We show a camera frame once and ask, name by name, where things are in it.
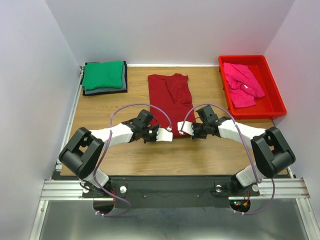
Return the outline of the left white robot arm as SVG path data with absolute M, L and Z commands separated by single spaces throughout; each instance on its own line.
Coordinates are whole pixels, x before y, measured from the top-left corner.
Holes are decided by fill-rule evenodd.
M 152 125 L 154 115 L 143 109 L 137 117 L 109 128 L 89 130 L 80 127 L 72 135 L 58 155 L 58 160 L 80 180 L 80 186 L 87 194 L 98 190 L 119 200 L 124 200 L 128 188 L 111 188 L 111 178 L 100 168 L 110 147 L 128 144 L 140 139 L 144 143 L 160 142 L 163 128 Z

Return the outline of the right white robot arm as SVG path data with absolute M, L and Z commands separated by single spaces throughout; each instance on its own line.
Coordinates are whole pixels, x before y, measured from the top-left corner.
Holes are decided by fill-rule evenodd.
M 208 135 L 242 143 L 249 158 L 249 166 L 233 175 L 238 189 L 274 178 L 296 162 L 296 156 L 277 127 L 256 128 L 238 123 L 230 113 L 218 117 L 212 105 L 196 110 L 201 123 L 192 122 L 189 133 L 193 139 L 206 139 Z

